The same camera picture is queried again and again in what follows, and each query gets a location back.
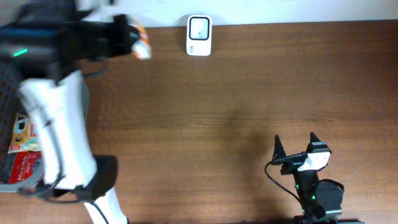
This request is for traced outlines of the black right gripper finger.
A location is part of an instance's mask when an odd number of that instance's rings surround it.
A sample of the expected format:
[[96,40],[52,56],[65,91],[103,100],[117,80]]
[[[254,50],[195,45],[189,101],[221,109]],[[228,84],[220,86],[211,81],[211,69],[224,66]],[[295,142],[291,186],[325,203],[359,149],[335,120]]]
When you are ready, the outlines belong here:
[[310,133],[310,143],[307,146],[307,152],[313,152],[317,149],[323,149],[323,141],[319,140],[314,132]]
[[284,159],[284,158],[286,158],[286,153],[285,153],[284,147],[281,143],[280,137],[278,135],[275,135],[274,152],[273,152],[272,160],[276,161],[276,160]]

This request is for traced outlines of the orange tissue pack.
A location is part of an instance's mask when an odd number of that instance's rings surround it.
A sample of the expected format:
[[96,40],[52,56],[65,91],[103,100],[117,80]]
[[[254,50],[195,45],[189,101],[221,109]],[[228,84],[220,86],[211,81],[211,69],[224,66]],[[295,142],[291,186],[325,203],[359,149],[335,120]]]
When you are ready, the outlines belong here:
[[137,31],[137,34],[131,34],[131,37],[137,37],[131,47],[133,54],[140,60],[150,59],[152,57],[152,48],[145,28],[132,17],[128,17],[128,19],[129,25],[133,30]]

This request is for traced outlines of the beige snack bag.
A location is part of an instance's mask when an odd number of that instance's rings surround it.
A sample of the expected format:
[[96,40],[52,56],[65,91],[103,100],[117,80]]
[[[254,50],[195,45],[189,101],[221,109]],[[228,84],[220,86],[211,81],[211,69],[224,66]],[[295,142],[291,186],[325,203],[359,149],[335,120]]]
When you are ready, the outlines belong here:
[[8,153],[40,152],[37,125],[27,115],[16,113]]

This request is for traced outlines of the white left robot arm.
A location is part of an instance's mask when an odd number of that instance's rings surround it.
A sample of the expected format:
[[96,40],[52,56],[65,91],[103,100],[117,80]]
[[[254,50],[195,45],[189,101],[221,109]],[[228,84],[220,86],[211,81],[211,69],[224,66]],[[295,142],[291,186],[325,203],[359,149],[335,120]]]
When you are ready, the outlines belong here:
[[78,61],[129,55],[140,35],[125,14],[102,17],[113,1],[32,1],[1,27],[1,79],[35,123],[42,162],[1,191],[61,203],[75,195],[94,223],[127,223],[116,194],[116,157],[90,149],[84,74]]

